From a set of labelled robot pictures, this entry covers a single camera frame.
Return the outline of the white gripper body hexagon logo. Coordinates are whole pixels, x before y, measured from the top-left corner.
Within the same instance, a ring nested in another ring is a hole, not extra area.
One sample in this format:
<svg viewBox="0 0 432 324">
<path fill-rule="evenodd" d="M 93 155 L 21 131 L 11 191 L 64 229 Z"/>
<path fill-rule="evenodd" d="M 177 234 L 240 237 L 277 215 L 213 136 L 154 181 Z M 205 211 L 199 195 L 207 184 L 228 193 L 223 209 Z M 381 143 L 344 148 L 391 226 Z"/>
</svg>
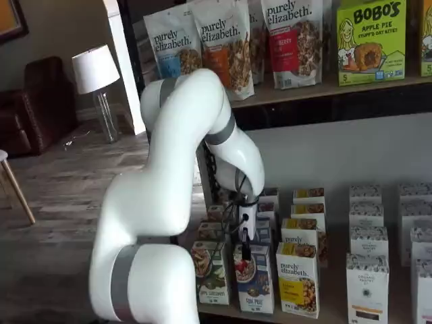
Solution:
<svg viewBox="0 0 432 324">
<path fill-rule="evenodd" d="M 257 204 L 248 203 L 239 206 L 238 229 L 239 239 L 242 243 L 253 241 L 256 232 Z"/>
</svg>

